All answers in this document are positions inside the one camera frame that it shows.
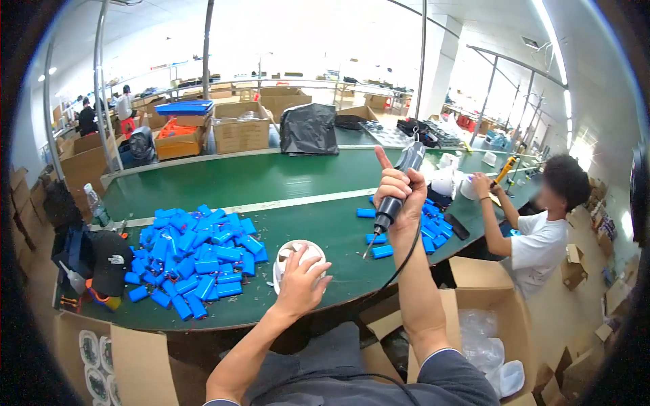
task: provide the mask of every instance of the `smartphone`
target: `smartphone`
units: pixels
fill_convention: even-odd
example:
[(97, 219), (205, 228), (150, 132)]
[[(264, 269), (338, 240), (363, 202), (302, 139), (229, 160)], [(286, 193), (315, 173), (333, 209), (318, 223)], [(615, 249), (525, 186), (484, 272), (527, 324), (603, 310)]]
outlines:
[(467, 240), (469, 237), (469, 231), (458, 221), (457, 218), (454, 217), (453, 214), (446, 213), (445, 221), (451, 224), (452, 231), (458, 236), (458, 238), (461, 240)]

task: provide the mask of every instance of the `black baseball cap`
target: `black baseball cap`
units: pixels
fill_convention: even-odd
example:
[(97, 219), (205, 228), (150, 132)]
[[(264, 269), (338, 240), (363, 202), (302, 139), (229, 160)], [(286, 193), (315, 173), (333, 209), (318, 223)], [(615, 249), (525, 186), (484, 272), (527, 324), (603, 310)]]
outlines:
[(112, 231), (93, 233), (95, 270), (92, 288), (106, 296), (122, 296), (124, 274), (131, 271), (133, 252), (122, 236)]

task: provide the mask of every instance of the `curly hair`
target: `curly hair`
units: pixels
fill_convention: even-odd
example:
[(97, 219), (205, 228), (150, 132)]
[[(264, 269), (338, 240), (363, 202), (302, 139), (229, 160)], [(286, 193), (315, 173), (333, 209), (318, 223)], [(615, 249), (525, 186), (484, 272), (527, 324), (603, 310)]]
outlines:
[(546, 161), (544, 181), (567, 200), (567, 212), (589, 200), (592, 193), (587, 173), (568, 154), (555, 155)]

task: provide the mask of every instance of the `red stool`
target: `red stool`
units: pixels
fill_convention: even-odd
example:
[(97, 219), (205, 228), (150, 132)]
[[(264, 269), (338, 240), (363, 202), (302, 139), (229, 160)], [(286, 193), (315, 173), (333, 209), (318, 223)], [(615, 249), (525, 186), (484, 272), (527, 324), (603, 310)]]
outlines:
[(122, 120), (120, 125), (122, 126), (122, 134), (124, 134), (128, 140), (131, 137), (133, 130), (135, 130), (135, 121), (133, 121), (132, 117), (129, 117), (126, 120)]

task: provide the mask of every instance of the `blue tray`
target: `blue tray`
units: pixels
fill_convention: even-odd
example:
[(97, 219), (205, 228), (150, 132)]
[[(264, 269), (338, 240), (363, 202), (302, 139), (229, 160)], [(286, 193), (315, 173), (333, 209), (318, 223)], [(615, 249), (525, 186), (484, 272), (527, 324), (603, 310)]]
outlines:
[(190, 100), (156, 106), (161, 116), (204, 116), (215, 104), (212, 100)]

